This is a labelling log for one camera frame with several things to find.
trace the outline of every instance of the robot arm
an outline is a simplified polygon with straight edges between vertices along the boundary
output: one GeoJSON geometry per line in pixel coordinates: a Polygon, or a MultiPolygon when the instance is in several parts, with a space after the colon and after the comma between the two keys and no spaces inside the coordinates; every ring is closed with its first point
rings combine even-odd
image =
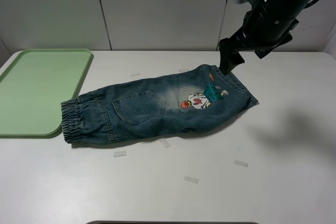
{"type": "Polygon", "coordinates": [[[262,59],[275,48],[292,40],[290,31],[299,23],[299,13],[319,0],[246,0],[252,10],[246,13],[243,26],[230,38],[222,39],[220,70],[228,74],[244,63],[240,51],[254,50],[262,59]]]}

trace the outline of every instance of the white wall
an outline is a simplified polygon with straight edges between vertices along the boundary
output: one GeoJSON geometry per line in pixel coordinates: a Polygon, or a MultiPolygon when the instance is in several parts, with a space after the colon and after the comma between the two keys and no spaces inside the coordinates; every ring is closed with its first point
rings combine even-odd
{"type": "MultiPolygon", "coordinates": [[[[106,24],[100,0],[0,0],[0,38],[10,53],[110,50],[110,42],[114,50],[216,50],[218,39],[230,37],[251,8],[232,0],[101,1],[106,24]]],[[[294,40],[278,50],[319,50],[336,24],[334,0],[321,0],[298,19],[294,40]]]]}
{"type": "Polygon", "coordinates": [[[0,37],[27,48],[109,50],[99,0],[0,0],[0,37]]]}
{"type": "Polygon", "coordinates": [[[101,0],[113,50],[216,50],[226,0],[101,0]]]}

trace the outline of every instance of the elastic cuff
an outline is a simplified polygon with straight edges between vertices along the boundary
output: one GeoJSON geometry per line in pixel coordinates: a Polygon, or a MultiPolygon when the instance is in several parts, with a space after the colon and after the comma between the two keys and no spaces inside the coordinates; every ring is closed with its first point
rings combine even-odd
{"type": "Polygon", "coordinates": [[[82,135],[79,128],[78,117],[78,101],[71,99],[61,103],[62,109],[62,131],[65,142],[81,143],[82,135]]]}

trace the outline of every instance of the back pocket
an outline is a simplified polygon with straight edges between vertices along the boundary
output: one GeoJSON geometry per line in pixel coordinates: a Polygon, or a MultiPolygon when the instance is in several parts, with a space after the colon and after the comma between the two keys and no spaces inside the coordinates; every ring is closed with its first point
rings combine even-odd
{"type": "Polygon", "coordinates": [[[129,124],[163,116],[166,106],[165,101],[150,90],[113,100],[112,104],[120,119],[129,124]]]}

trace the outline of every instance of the denim pants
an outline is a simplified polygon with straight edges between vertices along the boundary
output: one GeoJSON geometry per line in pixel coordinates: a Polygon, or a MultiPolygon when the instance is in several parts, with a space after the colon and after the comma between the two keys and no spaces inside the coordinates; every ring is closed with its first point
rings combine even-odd
{"type": "Polygon", "coordinates": [[[63,102],[67,143],[111,144],[206,132],[258,101],[232,74],[201,65],[185,73],[107,86],[63,102]]]}

